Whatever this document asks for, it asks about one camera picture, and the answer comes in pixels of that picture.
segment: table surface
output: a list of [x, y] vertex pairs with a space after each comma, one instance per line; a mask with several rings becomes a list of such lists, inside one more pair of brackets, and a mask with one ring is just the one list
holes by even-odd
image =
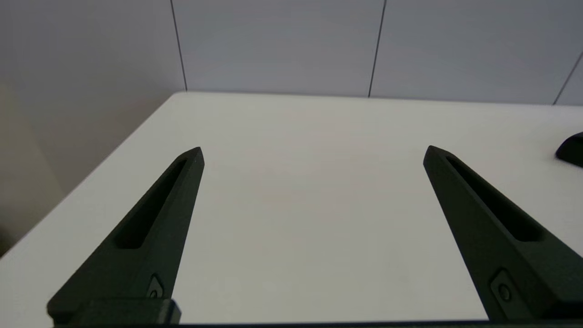
[[172, 160], [205, 171], [174, 299], [183, 323], [485, 319], [423, 169], [449, 150], [583, 254], [580, 107], [178, 93], [0, 260], [0, 322], [51, 296]]

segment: white wall panel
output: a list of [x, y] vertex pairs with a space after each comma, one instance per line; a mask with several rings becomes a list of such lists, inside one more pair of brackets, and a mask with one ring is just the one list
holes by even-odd
[[382, 0], [175, 0], [189, 90], [367, 96]]
[[557, 104], [583, 106], [583, 63], [581, 63], [581, 60], [573, 74], [571, 74], [571, 78], [565, 85]]
[[371, 96], [551, 104], [582, 16], [579, 0], [388, 0]]
[[170, 1], [9, 0], [0, 83], [65, 192], [184, 89]]

